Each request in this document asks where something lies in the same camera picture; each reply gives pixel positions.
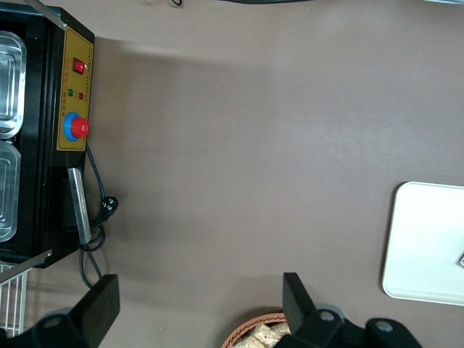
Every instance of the black appliance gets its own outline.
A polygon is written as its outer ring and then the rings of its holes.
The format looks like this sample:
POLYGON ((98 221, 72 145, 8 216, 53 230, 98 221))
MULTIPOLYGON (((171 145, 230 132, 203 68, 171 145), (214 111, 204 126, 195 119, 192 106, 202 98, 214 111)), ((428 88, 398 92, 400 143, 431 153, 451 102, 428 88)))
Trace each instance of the black appliance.
POLYGON ((17 229, 0 260, 21 263, 53 249, 46 268, 78 248, 67 169, 83 171, 94 34, 65 10, 49 7, 65 30, 27 5, 0 2, 0 30, 27 51, 22 127, 8 141, 19 151, 17 229))

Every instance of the metal rod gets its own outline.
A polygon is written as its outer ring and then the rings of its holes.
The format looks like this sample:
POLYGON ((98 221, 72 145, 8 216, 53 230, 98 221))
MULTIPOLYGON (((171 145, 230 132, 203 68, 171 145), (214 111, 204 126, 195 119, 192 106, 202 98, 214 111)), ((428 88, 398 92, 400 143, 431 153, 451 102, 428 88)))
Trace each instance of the metal rod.
POLYGON ((18 274, 21 274, 25 270, 41 264, 48 256, 51 256, 51 249, 0 273, 0 286, 4 285, 7 281, 14 278, 18 274))
POLYGON ((13 315, 13 336, 15 335, 16 330, 16 317, 17 317, 17 292, 18 288, 20 287, 20 277, 16 277, 14 280, 16 285, 16 291, 14 292, 14 315, 13 315))
POLYGON ((67 24, 61 21, 56 14, 54 14, 50 9, 42 4, 39 0, 23 0, 26 4, 34 8, 37 12, 42 14, 45 18, 52 21, 55 25, 59 28, 63 29, 64 31, 67 30, 67 24))
POLYGON ((6 311, 6 314, 5 314, 5 329, 8 330, 8 317, 9 317, 9 293, 10 293, 10 290, 12 288, 12 283, 11 281, 8 282, 8 296, 7 296, 7 311, 6 311))
POLYGON ((21 276, 21 301, 20 301, 20 322, 17 326, 17 333, 22 334, 24 331, 24 314, 26 305, 26 284, 28 283, 28 273, 24 272, 21 276))
MULTIPOLYGON (((0 272, 3 273, 4 265, 1 265, 0 272)), ((1 315, 1 299, 3 298, 3 285, 0 285, 0 315, 1 315)))

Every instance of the red knob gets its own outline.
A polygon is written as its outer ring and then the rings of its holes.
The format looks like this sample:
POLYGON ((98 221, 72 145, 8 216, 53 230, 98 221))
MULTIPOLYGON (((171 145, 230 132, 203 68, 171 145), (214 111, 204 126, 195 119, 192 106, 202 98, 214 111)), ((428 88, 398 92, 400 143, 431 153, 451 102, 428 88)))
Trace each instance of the red knob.
POLYGON ((83 117, 76 117, 71 123, 71 133, 76 138, 85 138, 88 134, 88 122, 83 117))

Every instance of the stainless steel tray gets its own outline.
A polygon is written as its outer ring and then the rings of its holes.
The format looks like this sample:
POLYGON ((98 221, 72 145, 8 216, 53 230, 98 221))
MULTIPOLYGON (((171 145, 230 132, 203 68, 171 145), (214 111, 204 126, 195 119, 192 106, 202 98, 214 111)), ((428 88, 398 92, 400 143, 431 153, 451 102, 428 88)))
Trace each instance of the stainless steel tray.
POLYGON ((16 233, 20 166, 20 153, 13 145, 0 141, 0 242, 16 233))
POLYGON ((21 129, 25 75, 25 44, 14 33, 0 31, 0 139, 21 129))

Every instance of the metal handle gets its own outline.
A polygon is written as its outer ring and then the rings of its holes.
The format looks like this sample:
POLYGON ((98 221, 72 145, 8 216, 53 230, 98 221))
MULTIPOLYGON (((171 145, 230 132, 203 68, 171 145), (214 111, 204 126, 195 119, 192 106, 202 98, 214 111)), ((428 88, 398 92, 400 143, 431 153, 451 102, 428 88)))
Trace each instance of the metal handle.
POLYGON ((29 6, 31 6, 32 8, 34 8, 34 10, 42 14, 45 18, 52 21, 59 28, 63 29, 64 31, 67 30, 67 24, 61 21, 61 18, 59 18, 56 14, 50 11, 50 9, 46 5, 42 4, 39 0, 23 0, 23 1, 29 6))
POLYGON ((67 175, 70 179, 72 202, 74 203, 75 219, 78 224, 79 240, 81 244, 87 244, 91 240, 90 225, 88 223, 86 196, 82 175, 77 168, 69 168, 67 175))
POLYGON ((3 286, 5 283, 9 282, 11 279, 17 277, 29 268, 40 265, 48 256, 51 256, 51 249, 0 273, 0 286, 3 286))

